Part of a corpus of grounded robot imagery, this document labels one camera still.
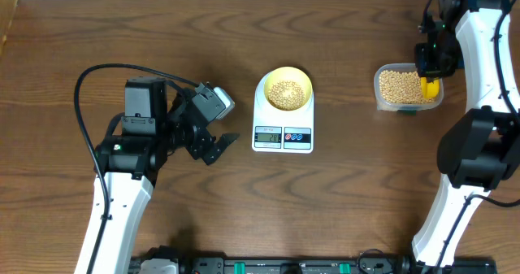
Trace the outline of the yellow measuring scoop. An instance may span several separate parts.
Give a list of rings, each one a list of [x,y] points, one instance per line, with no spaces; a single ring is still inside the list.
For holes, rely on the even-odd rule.
[[[440,81],[430,78],[420,78],[422,96],[426,100],[435,99],[440,91]]]

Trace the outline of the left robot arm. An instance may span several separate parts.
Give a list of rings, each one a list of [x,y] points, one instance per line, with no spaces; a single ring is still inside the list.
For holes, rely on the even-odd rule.
[[[223,89],[202,83],[178,88],[168,102],[167,87],[174,86],[154,77],[126,82],[125,111],[93,149],[93,207],[77,273],[128,271],[141,218],[170,154],[185,148],[193,159],[211,165],[238,138],[235,133],[215,137],[207,129],[235,106]]]

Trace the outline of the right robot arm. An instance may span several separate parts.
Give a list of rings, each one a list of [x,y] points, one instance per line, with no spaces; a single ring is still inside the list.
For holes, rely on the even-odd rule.
[[[455,259],[457,244],[481,202],[516,207],[489,194],[519,167],[519,91],[509,48],[510,12],[517,0],[438,0],[439,17],[422,14],[427,41],[415,46],[418,75],[432,82],[461,68],[466,112],[442,136],[436,163],[440,187],[412,240],[407,273],[471,273]]]

